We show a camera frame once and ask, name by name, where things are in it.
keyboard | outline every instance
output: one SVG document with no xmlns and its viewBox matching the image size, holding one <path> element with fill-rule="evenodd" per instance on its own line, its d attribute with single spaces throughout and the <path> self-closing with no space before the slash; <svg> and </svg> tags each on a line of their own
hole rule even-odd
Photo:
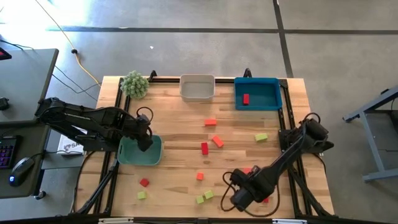
<svg viewBox="0 0 398 224">
<path fill-rule="evenodd" d="M 14 158 L 20 140 L 20 136 L 0 138 L 0 169 L 11 169 L 14 166 Z"/>
</svg>

white paper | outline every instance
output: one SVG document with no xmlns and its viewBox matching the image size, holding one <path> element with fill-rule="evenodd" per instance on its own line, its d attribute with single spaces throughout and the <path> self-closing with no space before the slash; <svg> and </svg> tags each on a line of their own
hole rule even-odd
<svg viewBox="0 0 398 224">
<path fill-rule="evenodd" d="M 77 128 L 77 129 L 79 129 L 83 133 L 87 134 L 86 130 L 81 129 L 81 128 Z M 76 155 L 76 154 L 82 154 L 82 153 L 83 153 L 83 146 L 81 144 L 78 144 L 75 141 L 72 141 L 71 139 L 69 139 L 66 136 L 64 136 L 63 134 L 61 134 L 57 154 Z"/>
</svg>

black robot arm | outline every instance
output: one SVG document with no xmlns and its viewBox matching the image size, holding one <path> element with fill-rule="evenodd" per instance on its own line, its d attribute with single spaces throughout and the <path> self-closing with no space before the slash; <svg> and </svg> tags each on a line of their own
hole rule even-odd
<svg viewBox="0 0 398 224">
<path fill-rule="evenodd" d="M 327 141 L 328 131 L 314 119 L 305 118 L 301 126 L 291 130 L 286 136 L 289 148 L 284 151 L 270 166 L 260 168 L 254 166 L 250 173 L 245 174 L 235 169 L 231 174 L 232 185 L 239 186 L 231 197 L 231 203 L 244 211 L 251 202 L 262 202 L 270 196 L 278 183 L 279 176 L 306 152 L 321 153 L 333 147 Z"/>
<path fill-rule="evenodd" d="M 116 107 L 91 109 L 47 98 L 39 102 L 35 115 L 40 122 L 83 145 L 86 151 L 115 152 L 123 136 L 137 140 L 142 151 L 152 145 L 150 120 L 144 114 L 137 113 L 134 118 Z M 87 130 L 87 134 L 78 128 Z"/>
</svg>

fuzzy green ball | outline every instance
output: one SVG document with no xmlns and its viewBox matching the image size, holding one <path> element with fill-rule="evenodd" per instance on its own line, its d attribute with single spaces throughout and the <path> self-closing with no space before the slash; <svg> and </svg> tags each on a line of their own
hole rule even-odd
<svg viewBox="0 0 398 224">
<path fill-rule="evenodd" d="M 142 77 L 141 73 L 132 71 L 123 78 L 120 89 L 130 98 L 141 99 L 147 94 L 148 87 L 148 80 Z"/>
</svg>

wooden table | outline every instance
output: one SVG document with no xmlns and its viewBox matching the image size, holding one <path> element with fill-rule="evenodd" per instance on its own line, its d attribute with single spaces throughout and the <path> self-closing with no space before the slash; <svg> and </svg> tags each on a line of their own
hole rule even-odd
<svg viewBox="0 0 398 224">
<path fill-rule="evenodd" d="M 97 107 L 114 106 L 120 77 L 104 77 Z M 310 112 L 303 79 L 287 79 L 296 125 Z M 216 84 L 212 103 L 182 101 L 178 83 L 151 83 L 147 96 L 132 100 L 129 112 L 135 116 L 141 106 L 154 111 L 151 128 L 161 136 L 164 144 L 162 159 L 157 166 L 140 167 L 121 165 L 114 195 L 112 216 L 118 217 L 225 217 L 247 218 L 244 212 L 220 209 L 221 196 L 227 186 L 222 174 L 235 168 L 260 167 L 271 164 L 280 155 L 277 132 L 280 129 L 276 111 L 236 111 L 232 84 Z M 215 128 L 203 126 L 204 119 L 216 118 Z M 268 133 L 268 140 L 257 143 L 254 135 Z M 211 141 L 217 134 L 224 147 L 218 149 Z M 208 142 L 209 155 L 201 154 L 201 142 Z M 76 206 L 80 208 L 98 185 L 103 163 L 103 152 L 93 154 L 87 160 L 80 177 Z M 308 188 L 326 211 L 333 213 L 325 171 L 313 155 L 303 156 Z M 203 172 L 203 181 L 196 180 L 197 172 Z M 150 184 L 139 184 L 147 178 Z M 289 180 L 285 172 L 279 180 L 280 207 L 271 217 L 294 217 Z M 138 200 L 137 193 L 145 190 L 147 198 Z M 197 204 L 197 195 L 212 190 L 214 197 Z M 303 198 L 297 186 L 300 208 L 304 211 Z M 108 189 L 104 191 L 105 204 Z M 224 207 L 230 207 L 229 196 Z M 269 213 L 277 202 L 276 191 L 269 203 L 252 203 L 248 210 L 256 214 Z"/>
</svg>

